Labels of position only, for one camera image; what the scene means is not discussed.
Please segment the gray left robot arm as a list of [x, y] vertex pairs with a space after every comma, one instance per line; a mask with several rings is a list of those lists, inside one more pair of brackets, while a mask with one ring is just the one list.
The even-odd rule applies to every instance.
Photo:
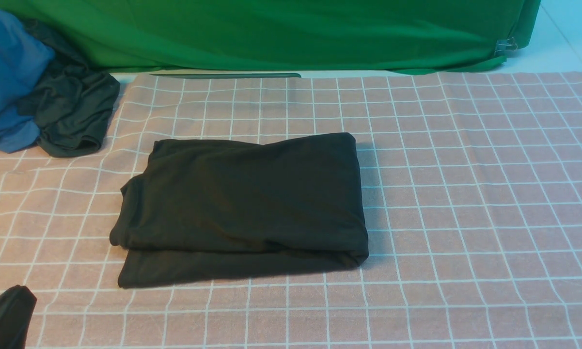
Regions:
[[37, 298], [15, 285], [0, 295], [0, 349], [24, 349]]

